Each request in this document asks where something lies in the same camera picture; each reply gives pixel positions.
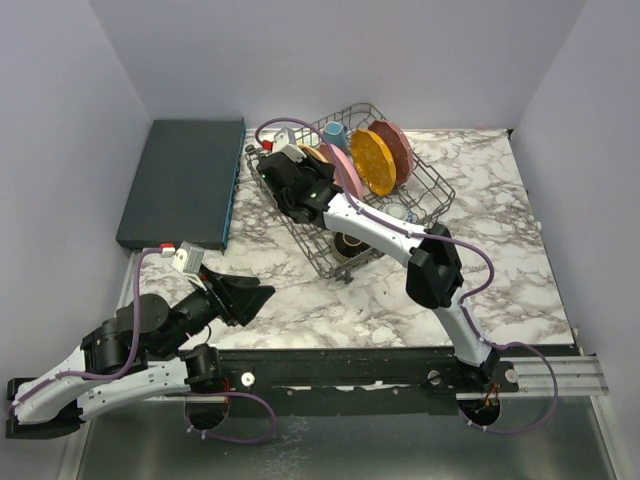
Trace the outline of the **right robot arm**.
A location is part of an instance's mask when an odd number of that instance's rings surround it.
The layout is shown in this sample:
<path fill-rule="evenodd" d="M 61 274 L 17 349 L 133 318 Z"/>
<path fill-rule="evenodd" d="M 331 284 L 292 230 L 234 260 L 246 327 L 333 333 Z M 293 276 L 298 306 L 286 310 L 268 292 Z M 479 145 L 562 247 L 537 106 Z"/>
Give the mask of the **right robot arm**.
<path fill-rule="evenodd" d="M 436 223 L 429 230 L 387 215 L 333 183 L 334 167 L 283 153 L 262 157 L 256 167 L 279 211 L 296 224 L 346 234 L 406 268 L 407 295 L 435 313 L 454 346 L 460 379 L 480 392 L 496 380 L 497 349 L 481 333 L 463 286 L 459 243 Z"/>

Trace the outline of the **red patterned bowl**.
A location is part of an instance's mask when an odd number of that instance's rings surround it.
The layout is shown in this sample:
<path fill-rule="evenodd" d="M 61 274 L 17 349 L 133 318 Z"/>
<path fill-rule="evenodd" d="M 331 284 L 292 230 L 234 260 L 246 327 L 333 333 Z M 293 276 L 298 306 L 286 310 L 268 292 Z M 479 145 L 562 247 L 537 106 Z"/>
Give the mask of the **red patterned bowl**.
<path fill-rule="evenodd" d="M 388 216 L 391 216 L 397 220 L 414 223 L 416 217 L 414 213 L 405 205 L 399 202 L 387 202 L 380 210 Z"/>

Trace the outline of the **pink polka dot plate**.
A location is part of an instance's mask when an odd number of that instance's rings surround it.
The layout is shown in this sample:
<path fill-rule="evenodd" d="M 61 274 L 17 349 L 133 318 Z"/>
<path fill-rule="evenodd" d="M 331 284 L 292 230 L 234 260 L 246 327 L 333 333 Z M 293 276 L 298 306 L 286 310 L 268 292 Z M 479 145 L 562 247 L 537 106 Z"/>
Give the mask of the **pink polka dot plate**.
<path fill-rule="evenodd" d="M 404 132 L 388 120 L 374 120 L 368 130 L 377 134 L 389 148 L 396 167 L 395 186 L 405 184 L 414 168 L 413 152 Z"/>

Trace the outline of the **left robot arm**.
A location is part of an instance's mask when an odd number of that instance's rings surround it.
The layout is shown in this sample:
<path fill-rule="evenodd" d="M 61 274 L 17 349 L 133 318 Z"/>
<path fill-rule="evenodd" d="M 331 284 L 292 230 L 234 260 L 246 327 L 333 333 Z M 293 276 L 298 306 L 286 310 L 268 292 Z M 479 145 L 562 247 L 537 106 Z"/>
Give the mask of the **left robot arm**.
<path fill-rule="evenodd" d="M 109 410 L 155 396 L 229 392 L 218 350 L 206 343 L 183 346 L 215 320 L 248 325 L 275 289 L 206 267 L 193 286 L 175 306 L 157 294 L 139 296 L 48 373 L 10 380 L 6 438 L 64 437 Z"/>

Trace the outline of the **plain orange plate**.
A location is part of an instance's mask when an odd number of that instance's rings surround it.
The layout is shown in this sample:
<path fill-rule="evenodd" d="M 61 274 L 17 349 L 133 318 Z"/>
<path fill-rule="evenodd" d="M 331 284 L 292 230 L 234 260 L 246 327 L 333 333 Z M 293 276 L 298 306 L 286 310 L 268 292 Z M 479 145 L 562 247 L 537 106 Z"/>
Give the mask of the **plain orange plate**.
<path fill-rule="evenodd" d="M 300 150 L 309 158 L 313 158 L 324 164 L 330 164 L 330 161 L 317 149 L 305 144 L 299 144 Z"/>

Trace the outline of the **blue floral mug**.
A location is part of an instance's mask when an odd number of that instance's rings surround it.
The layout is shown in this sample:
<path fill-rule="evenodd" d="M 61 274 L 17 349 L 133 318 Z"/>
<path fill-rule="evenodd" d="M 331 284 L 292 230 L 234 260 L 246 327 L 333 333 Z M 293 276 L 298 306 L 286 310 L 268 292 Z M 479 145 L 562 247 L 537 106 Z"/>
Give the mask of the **blue floral mug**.
<path fill-rule="evenodd" d="M 343 151 L 348 149 L 347 132 L 347 127 L 338 121 L 329 121 L 322 129 L 325 139 Z"/>

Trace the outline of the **grey wire dish rack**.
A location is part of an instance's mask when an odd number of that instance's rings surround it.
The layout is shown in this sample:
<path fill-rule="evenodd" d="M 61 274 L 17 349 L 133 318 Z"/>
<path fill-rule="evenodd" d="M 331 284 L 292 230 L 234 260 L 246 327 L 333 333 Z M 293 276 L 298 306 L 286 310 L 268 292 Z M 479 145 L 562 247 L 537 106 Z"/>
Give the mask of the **grey wire dish rack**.
<path fill-rule="evenodd" d="M 361 102 L 320 118 L 312 124 L 322 129 L 327 123 L 336 121 L 344 125 L 346 135 L 351 136 L 355 130 L 365 129 L 373 121 L 384 118 L 373 104 Z M 379 196 L 364 186 L 364 201 L 379 210 L 391 204 L 400 204 L 406 208 L 409 222 L 430 227 L 451 208 L 456 192 L 434 166 L 417 153 L 412 156 L 413 169 L 406 183 L 394 188 L 387 196 Z M 381 252 L 368 248 L 352 258 L 339 259 L 336 257 L 333 233 L 315 225 L 296 224 L 284 215 L 280 219 L 322 278 L 350 283 L 353 270 L 382 257 Z"/>

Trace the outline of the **brown beige bowl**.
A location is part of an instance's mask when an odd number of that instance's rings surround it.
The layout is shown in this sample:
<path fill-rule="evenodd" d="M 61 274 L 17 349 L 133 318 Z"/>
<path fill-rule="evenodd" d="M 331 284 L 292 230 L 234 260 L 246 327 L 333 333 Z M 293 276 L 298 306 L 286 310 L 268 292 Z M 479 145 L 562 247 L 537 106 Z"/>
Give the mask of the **brown beige bowl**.
<path fill-rule="evenodd" d="M 354 259 L 369 249 L 370 246 L 368 244 L 355 237 L 341 232 L 333 234 L 331 251 L 334 258 L 340 263 Z"/>

